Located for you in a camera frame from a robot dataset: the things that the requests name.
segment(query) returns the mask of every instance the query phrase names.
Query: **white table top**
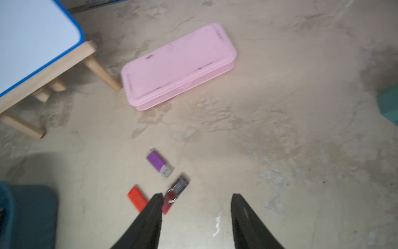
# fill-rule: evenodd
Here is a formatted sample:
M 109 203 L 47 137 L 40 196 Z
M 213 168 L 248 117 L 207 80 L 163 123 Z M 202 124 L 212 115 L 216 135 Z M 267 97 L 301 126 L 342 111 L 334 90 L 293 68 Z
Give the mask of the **white table top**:
M 55 0 L 0 1 L 0 97 L 84 42 Z

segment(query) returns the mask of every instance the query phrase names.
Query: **table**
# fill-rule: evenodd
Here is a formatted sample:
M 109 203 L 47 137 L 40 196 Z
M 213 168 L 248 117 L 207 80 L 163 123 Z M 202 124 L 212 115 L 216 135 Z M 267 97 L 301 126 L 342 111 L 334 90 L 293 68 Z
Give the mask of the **table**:
M 83 62 L 114 90 L 118 83 L 93 57 L 96 46 L 84 42 L 81 28 L 56 0 L 13 0 L 0 2 L 0 121 L 33 138 L 44 130 L 19 119 L 8 108 L 32 94 L 46 102 L 49 86 L 62 91 L 66 86 L 57 78 Z

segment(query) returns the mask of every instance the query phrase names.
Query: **box lid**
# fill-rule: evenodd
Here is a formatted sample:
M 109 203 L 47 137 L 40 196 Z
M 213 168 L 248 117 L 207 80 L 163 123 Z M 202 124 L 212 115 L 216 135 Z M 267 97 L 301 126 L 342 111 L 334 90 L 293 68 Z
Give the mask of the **box lid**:
M 127 63 L 122 82 L 128 102 L 139 106 L 206 75 L 236 58 L 220 24 L 209 24 Z

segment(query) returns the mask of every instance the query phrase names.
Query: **pink plastic box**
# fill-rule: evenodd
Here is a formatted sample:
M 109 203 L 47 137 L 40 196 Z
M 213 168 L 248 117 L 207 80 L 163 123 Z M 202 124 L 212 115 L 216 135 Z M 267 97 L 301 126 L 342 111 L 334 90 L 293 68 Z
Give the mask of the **pink plastic box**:
M 122 82 L 137 110 L 151 108 L 235 65 L 236 50 L 220 24 L 209 24 L 127 63 Z

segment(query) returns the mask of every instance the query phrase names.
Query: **dusty concrete floor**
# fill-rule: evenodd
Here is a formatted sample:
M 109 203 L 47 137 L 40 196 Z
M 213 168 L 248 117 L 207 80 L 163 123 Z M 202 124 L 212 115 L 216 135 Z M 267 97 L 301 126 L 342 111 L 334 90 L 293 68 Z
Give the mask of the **dusty concrete floor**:
M 136 0 L 79 13 L 117 77 L 212 22 L 236 67 L 138 112 L 76 66 L 62 75 L 69 90 L 13 108 L 46 127 L 41 141 L 0 125 L 0 175 L 58 191 L 59 249 L 110 248 L 138 214 L 131 187 L 152 196 L 180 172 L 191 183 L 160 248 L 233 248 L 234 192 L 287 249 L 398 248 L 398 127 L 375 99 L 398 82 L 397 11 L 393 0 Z M 167 180 L 145 159 L 153 147 L 176 168 Z

